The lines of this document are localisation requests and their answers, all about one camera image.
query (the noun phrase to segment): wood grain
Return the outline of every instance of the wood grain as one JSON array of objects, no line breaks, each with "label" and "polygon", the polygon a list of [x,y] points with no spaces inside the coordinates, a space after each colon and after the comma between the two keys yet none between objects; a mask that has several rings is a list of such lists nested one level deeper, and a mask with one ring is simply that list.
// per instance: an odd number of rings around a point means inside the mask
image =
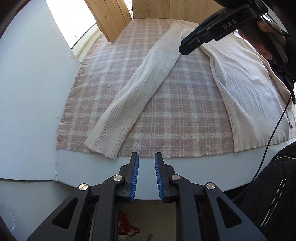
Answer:
[{"label": "wood grain", "polygon": [[213,0],[132,0],[133,17],[171,18],[196,23],[222,8]]},{"label": "wood grain", "polygon": [[109,42],[114,42],[131,19],[123,0],[84,0]]}]

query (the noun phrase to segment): checkered cloth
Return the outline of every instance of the checkered cloth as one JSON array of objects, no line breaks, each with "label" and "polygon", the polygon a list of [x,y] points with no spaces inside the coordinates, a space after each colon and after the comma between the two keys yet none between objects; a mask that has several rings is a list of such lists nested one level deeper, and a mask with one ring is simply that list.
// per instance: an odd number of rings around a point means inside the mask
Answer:
[{"label": "checkered cloth", "polygon": [[[132,20],[114,43],[101,35],[81,64],[58,128],[58,149],[91,152],[86,137],[170,27],[169,19]],[[234,151],[231,125],[210,70],[198,48],[180,56],[127,135],[119,156],[162,152],[165,158]]]}]

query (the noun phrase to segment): jacket zipper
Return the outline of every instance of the jacket zipper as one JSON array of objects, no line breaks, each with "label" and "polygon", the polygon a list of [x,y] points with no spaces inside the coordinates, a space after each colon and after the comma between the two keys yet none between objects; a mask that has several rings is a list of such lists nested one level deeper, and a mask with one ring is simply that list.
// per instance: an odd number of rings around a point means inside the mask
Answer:
[{"label": "jacket zipper", "polygon": [[[271,205],[269,206],[268,212],[267,212],[265,218],[263,219],[261,225],[260,225],[259,228],[258,228],[260,231],[262,231],[262,229],[265,227],[265,225],[266,225],[266,224],[268,223],[268,221],[270,220],[272,214],[274,213],[274,210],[276,209],[276,206],[277,206],[277,204],[279,203],[279,200],[280,200],[280,198],[281,198],[281,194],[283,193],[283,189],[284,189],[284,187],[285,187],[286,180],[287,180],[287,179],[281,181],[281,183],[280,183],[280,185],[279,185],[279,187],[278,187],[278,190],[277,190],[277,192],[276,192],[276,194],[275,194],[275,196],[274,196],[274,198],[273,198],[273,200],[272,200],[272,202],[271,202]],[[277,199],[277,201],[276,201],[276,204],[274,205],[274,208],[273,208],[272,212],[271,212],[270,215],[269,215],[269,212],[270,212],[270,210],[271,210],[271,207],[272,207],[272,205],[273,205],[273,203],[274,203],[274,201],[275,201],[275,199],[276,199],[276,197],[277,197],[277,195],[278,195],[278,193],[279,193],[280,188],[281,188],[281,192],[280,192],[280,194],[279,194],[279,197],[278,197],[278,199]]]},{"label": "jacket zipper", "polygon": [[277,159],[280,159],[280,158],[290,158],[290,159],[296,159],[295,157],[290,157],[290,156],[281,156],[281,157],[278,157],[278,158],[275,158],[272,162],[274,162],[275,160]]}]

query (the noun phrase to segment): hand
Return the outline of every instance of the hand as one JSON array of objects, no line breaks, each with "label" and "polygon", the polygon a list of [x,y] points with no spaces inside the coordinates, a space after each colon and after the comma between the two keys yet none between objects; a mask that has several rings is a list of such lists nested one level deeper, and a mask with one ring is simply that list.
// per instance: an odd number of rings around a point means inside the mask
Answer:
[{"label": "hand", "polygon": [[[275,23],[270,23],[276,30],[278,30],[279,32],[281,32],[280,27],[275,24]],[[279,44],[284,47],[286,45],[286,38],[282,35],[280,35],[279,33],[277,33],[272,27],[270,27],[266,22],[257,22],[257,26],[258,28],[260,28],[262,31],[266,32],[266,33],[274,33],[275,36],[277,37]],[[261,54],[263,57],[265,57],[266,59],[272,59],[272,54],[267,51],[264,46],[253,40],[250,36],[245,35],[242,31],[238,31],[239,35],[244,38],[245,40],[249,41],[249,43],[256,49],[256,51]]]}]

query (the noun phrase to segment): screw head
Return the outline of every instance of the screw head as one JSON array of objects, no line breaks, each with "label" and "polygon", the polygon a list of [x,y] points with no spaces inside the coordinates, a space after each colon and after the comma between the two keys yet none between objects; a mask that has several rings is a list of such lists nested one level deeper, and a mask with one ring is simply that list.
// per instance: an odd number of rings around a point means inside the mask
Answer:
[{"label": "screw head", "polygon": [[114,180],[114,181],[121,181],[121,180],[122,180],[122,176],[121,176],[121,175],[115,175],[115,176],[113,177],[113,180]]},{"label": "screw head", "polygon": [[207,189],[214,189],[216,186],[214,183],[207,183],[206,187],[207,187]]},{"label": "screw head", "polygon": [[88,189],[88,185],[85,184],[85,183],[80,184],[79,189],[80,189],[81,191],[84,191],[84,190]]},{"label": "screw head", "polygon": [[178,180],[181,179],[181,177],[180,177],[180,175],[178,175],[178,174],[174,174],[174,175],[172,175],[172,179],[173,179],[174,181],[178,181]]}]

